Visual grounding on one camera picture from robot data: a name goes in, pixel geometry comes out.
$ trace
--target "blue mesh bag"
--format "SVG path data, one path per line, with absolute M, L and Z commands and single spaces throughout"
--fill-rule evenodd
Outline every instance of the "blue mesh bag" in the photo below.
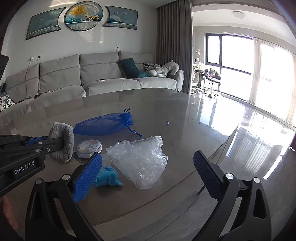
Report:
M 115 132 L 128 128 L 131 132 L 143 137 L 129 126 L 133 125 L 133 119 L 129 109 L 124 109 L 124 113 L 112 113 L 98 116 L 78 123 L 73 129 L 74 134 L 87 136 L 107 136 Z

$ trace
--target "teal pillow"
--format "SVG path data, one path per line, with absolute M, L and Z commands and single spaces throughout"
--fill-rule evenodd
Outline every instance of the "teal pillow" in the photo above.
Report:
M 127 58 L 120 60 L 121 67 L 123 71 L 132 78 L 143 78 L 143 77 L 151 77 L 144 71 L 138 70 L 133 58 Z

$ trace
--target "blue textured pad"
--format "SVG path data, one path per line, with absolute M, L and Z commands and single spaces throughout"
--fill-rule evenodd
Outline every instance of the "blue textured pad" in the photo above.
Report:
M 47 137 L 31 138 L 31 139 L 29 140 L 29 142 L 26 144 L 26 146 L 33 145 L 33 144 L 35 144 L 36 142 L 43 141 L 43 140 L 47 140 Z
M 194 154 L 193 164 L 211 197 L 219 201 L 222 198 L 222 182 L 198 151 Z
M 78 203 L 80 200 L 85 199 L 101 167 L 102 157 L 100 154 L 97 153 L 74 184 L 74 192 L 72 197 L 75 203 Z

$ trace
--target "round painting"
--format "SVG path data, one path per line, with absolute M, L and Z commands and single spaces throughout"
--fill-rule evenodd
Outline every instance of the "round painting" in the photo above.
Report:
M 75 31 L 95 27 L 103 17 L 103 9 L 96 2 L 85 1 L 73 5 L 65 14 L 65 24 Z

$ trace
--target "painting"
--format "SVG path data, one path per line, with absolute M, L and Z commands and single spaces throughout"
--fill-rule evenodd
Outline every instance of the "painting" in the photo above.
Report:
M 74 31 L 86 31 L 98 25 L 102 17 L 103 9 L 98 3 L 84 1 L 68 9 L 65 24 Z
M 64 9 L 65 7 L 58 8 L 33 16 L 29 24 L 26 40 L 61 30 L 58 19 Z
M 122 7 L 106 6 L 109 11 L 105 27 L 130 28 L 137 30 L 138 11 Z

